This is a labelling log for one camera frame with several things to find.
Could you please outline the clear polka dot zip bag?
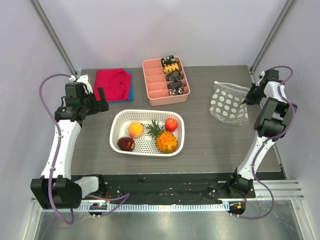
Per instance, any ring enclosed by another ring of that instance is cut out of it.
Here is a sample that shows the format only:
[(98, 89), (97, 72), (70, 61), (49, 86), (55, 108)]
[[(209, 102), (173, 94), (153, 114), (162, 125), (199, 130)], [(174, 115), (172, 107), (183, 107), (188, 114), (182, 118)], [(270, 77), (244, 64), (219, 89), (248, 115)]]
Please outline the clear polka dot zip bag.
[(247, 105), (243, 103), (249, 88), (233, 83), (215, 81), (210, 98), (209, 113), (217, 120), (235, 126), (249, 123)]

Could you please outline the orange toy pineapple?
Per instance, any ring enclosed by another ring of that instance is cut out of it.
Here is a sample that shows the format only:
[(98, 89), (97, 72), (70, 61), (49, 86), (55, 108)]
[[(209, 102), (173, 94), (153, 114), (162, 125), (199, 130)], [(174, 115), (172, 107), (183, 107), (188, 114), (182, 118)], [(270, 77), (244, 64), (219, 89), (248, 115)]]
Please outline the orange toy pineapple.
[(167, 131), (163, 125), (155, 120), (146, 125), (148, 134), (155, 140), (156, 147), (163, 154), (172, 154), (179, 146), (179, 142), (175, 135)]

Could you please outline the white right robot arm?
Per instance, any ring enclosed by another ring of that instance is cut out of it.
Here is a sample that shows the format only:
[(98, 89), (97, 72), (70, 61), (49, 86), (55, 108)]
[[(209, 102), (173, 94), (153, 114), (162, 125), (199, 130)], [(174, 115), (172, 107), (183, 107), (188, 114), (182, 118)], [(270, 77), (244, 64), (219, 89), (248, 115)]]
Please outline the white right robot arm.
[(298, 109), (287, 98), (285, 81), (279, 79), (278, 70), (263, 71), (259, 78), (259, 82), (251, 85), (243, 103), (259, 105), (264, 98), (266, 102), (254, 124), (253, 143), (242, 163), (226, 182), (226, 193), (233, 198), (247, 195), (251, 191), (256, 170), (269, 149), (289, 131)]

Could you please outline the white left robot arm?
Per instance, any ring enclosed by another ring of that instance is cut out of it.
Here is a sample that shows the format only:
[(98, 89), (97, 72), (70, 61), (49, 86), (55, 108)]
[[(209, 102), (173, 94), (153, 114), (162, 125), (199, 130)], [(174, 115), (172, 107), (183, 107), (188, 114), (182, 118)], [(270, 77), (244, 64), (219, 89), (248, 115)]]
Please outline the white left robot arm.
[(83, 121), (89, 115), (108, 111), (103, 98), (96, 100), (88, 83), (72, 82), (65, 85), (64, 104), (54, 113), (55, 133), (49, 158), (40, 178), (32, 179), (30, 189), (45, 210), (76, 209), (81, 200), (91, 195), (100, 200), (107, 192), (100, 174), (86, 175), (72, 181), (71, 163), (75, 144)]

